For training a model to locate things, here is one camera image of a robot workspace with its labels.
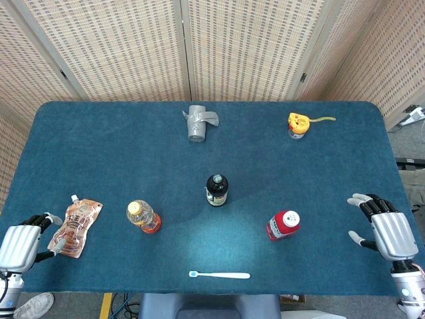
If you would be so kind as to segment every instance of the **duct tape roll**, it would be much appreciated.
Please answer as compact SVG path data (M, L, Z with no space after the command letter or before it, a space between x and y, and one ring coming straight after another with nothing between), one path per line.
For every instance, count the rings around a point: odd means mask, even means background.
M202 142L205 140L207 123L218 126L219 120L216 112L206 112L205 106L190 105L189 114L183 111L187 121L187 137L191 142Z

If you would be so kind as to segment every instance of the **white sneaker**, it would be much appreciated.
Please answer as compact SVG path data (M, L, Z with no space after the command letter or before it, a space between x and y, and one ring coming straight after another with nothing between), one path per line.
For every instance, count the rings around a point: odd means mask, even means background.
M15 310L14 319L39 319L52 308L54 296L50 292L44 292L32 297L24 305Z

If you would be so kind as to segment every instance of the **white toothbrush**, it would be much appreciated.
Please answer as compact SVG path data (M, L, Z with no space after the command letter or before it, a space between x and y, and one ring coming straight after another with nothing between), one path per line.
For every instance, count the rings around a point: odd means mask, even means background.
M235 278L235 279L249 279L251 277L247 272L197 272L189 271L189 277L196 278L198 276L220 277L220 278Z

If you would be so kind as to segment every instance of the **plastic bottle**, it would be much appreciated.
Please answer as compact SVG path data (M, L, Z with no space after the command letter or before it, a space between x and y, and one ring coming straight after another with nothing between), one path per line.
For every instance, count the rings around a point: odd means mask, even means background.
M156 214L152 207L137 199L127 206L127 218L131 223L140 227L142 231L153 234L161 228L161 218Z

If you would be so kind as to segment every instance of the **bottle label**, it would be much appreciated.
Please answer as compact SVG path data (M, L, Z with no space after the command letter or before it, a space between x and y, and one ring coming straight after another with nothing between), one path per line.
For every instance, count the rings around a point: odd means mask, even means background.
M227 200L227 193L225 193L223 196L220 196L220 197L207 196L207 199L211 205L220 206L220 205L223 205L224 202Z
M296 231L291 231L289 233L281 233L278 227L278 224L276 223L276 218L272 217L272 219L269 221L269 226L270 226L270 230L272 231L273 236L275 236L275 238L282 238L282 237L286 237L289 236L293 233L295 233Z

